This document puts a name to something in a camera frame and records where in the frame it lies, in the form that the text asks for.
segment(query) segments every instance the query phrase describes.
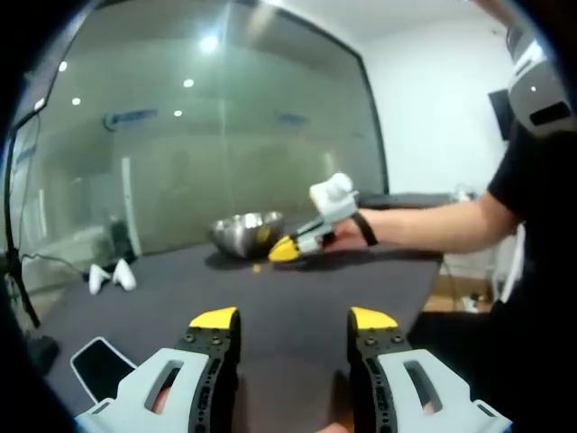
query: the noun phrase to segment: black table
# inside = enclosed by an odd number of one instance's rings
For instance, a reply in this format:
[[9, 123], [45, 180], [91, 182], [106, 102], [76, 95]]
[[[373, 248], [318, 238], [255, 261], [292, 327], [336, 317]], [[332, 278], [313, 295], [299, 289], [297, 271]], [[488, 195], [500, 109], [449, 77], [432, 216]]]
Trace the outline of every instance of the black table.
[[80, 282], [65, 292], [40, 332], [60, 355], [48, 381], [73, 415], [91, 400], [70, 357], [104, 336], [137, 364], [173, 347], [198, 314], [236, 306], [243, 325], [235, 431], [312, 432], [346, 410], [346, 315], [351, 306], [387, 312], [408, 329], [425, 305], [441, 256], [377, 248], [297, 266], [239, 263], [211, 245], [143, 257], [138, 288], [107, 285], [97, 296]]

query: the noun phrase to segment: wrist strap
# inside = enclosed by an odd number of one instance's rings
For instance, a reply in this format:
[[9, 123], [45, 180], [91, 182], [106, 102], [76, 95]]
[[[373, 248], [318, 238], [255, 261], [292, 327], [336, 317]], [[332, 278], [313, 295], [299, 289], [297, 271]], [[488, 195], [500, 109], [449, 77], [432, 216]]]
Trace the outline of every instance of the wrist strap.
[[375, 232], [372, 231], [371, 226], [369, 223], [367, 223], [367, 220], [364, 219], [364, 216], [362, 216], [359, 212], [355, 212], [351, 218], [359, 227], [359, 230], [361, 230], [361, 235], [368, 246], [374, 246], [379, 243], [377, 241], [377, 237], [375, 236]]

